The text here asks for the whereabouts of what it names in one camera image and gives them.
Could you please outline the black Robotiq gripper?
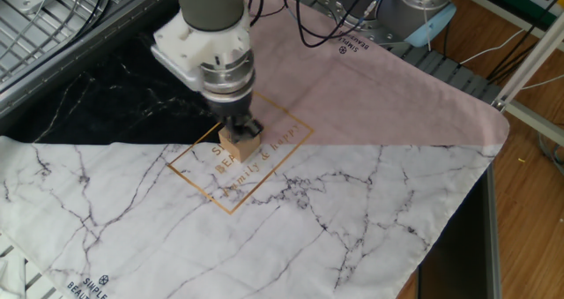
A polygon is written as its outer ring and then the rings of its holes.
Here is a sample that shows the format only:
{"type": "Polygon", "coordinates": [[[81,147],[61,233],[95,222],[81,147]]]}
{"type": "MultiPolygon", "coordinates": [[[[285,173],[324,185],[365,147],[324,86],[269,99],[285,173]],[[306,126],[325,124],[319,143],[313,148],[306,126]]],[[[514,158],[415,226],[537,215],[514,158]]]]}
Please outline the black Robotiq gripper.
{"type": "Polygon", "coordinates": [[[238,143],[241,137],[256,137],[263,131],[263,125],[259,121],[249,120],[252,117],[250,111],[252,103],[251,92],[235,101],[207,100],[206,102],[210,111],[220,122],[225,123],[228,118],[233,118],[235,121],[238,121],[238,124],[241,124],[240,128],[233,124],[226,126],[226,138],[231,143],[238,143]]]}

